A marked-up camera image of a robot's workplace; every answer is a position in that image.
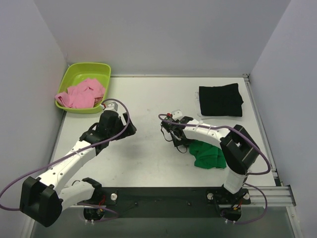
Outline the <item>green t shirt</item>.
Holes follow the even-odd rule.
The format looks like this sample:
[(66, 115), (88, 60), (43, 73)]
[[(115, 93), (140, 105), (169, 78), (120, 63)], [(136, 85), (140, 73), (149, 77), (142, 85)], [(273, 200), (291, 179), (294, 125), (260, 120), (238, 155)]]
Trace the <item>green t shirt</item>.
[(189, 153), (195, 157), (194, 166), (201, 169), (225, 169), (226, 160), (221, 149), (195, 140), (189, 146)]

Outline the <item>green plastic basin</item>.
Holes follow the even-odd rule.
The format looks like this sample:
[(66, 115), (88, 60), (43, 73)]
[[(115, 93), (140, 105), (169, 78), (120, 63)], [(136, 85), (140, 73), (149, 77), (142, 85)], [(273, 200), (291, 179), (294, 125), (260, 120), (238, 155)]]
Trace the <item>green plastic basin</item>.
[[(106, 92), (104, 94), (104, 97), (102, 98), (102, 100), (104, 100), (106, 98), (106, 94), (107, 94), (107, 90), (108, 90), (108, 86), (110, 82), (110, 76), (111, 76), (111, 67), (105, 63), (81, 62), (81, 63), (72, 64), (66, 70), (66, 73), (64, 74), (62, 78), (57, 94), (61, 92), (66, 92), (69, 86), (75, 86), (87, 78), (90, 78), (90, 79), (95, 78), (102, 84), (103, 87), (106, 88)], [(101, 111), (101, 107), (100, 107), (101, 101), (95, 104), (93, 108), (86, 108), (86, 109), (66, 108), (60, 105), (56, 101), (56, 99), (55, 99), (55, 105), (58, 108), (70, 113), (96, 114)]]

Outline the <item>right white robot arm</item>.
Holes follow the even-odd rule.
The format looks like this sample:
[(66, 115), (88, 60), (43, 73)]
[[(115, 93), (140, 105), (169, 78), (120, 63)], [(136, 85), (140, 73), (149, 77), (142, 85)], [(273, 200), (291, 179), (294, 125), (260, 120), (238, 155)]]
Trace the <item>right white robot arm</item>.
[(229, 168), (223, 187), (232, 194), (240, 191), (250, 167), (259, 156), (256, 143), (244, 127), (217, 128), (191, 117), (174, 118), (171, 114), (165, 115), (161, 125), (171, 134), (175, 146), (188, 147), (199, 141), (221, 149)]

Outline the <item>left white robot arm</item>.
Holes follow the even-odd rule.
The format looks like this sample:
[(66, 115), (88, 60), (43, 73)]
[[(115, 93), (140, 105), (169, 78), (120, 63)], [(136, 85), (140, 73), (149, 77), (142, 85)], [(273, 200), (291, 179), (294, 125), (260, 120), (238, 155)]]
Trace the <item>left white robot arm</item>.
[(96, 204), (101, 200), (101, 184), (85, 178), (74, 186), (66, 183), (88, 161), (107, 148), (110, 141), (136, 133), (130, 114), (121, 116), (115, 109), (104, 110), (98, 122), (85, 131), (72, 149), (37, 178), (28, 177), (22, 184), (19, 210), (44, 227), (51, 226), (68, 207), (87, 200)]

